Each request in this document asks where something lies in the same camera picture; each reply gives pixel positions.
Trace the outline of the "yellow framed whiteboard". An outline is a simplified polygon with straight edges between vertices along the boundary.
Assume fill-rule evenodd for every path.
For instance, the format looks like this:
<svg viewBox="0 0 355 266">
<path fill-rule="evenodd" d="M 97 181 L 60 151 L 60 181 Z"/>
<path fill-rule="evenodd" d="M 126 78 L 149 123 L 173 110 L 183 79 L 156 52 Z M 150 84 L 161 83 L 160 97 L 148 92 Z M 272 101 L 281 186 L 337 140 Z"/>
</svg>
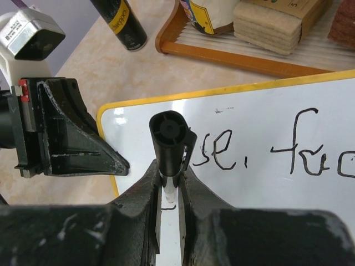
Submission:
<svg viewBox="0 0 355 266">
<path fill-rule="evenodd" d="M 123 194 L 155 158 L 150 119 L 180 113 L 197 134 L 190 167 L 236 208 L 328 211 L 354 241 L 354 71 L 111 103 L 103 138 L 130 163 Z M 160 265 L 182 264 L 179 202 L 163 201 Z"/>
</svg>

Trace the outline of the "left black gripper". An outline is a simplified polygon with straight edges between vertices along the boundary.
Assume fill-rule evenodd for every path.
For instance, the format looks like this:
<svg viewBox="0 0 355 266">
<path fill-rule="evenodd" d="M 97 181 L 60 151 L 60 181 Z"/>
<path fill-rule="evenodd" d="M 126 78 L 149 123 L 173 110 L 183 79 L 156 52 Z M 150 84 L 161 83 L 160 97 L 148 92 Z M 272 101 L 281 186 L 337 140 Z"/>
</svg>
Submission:
<svg viewBox="0 0 355 266">
<path fill-rule="evenodd" d="M 8 105 L 22 177 L 128 174 L 129 162 L 99 136 L 75 79 L 19 79 Z"/>
</svg>

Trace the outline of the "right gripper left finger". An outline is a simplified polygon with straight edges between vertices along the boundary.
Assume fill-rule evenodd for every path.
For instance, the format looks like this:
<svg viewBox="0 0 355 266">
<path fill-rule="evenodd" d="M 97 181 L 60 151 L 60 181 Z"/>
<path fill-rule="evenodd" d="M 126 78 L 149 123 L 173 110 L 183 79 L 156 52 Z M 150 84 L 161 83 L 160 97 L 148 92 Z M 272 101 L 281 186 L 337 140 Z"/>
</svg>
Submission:
<svg viewBox="0 0 355 266">
<path fill-rule="evenodd" d="M 155 265 L 160 210 L 156 161 L 107 204 L 1 204 L 1 264 Z"/>
</svg>

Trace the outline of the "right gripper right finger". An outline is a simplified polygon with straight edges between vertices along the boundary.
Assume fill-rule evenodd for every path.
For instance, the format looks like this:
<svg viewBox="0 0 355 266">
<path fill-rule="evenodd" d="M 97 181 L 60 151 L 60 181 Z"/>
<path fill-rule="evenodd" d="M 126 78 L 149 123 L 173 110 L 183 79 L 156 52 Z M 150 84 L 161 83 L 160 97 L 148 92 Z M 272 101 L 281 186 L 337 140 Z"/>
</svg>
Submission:
<svg viewBox="0 0 355 266">
<path fill-rule="evenodd" d="M 236 208 L 191 168 L 178 190 L 183 265 L 354 264 L 354 241 L 331 212 Z"/>
</svg>

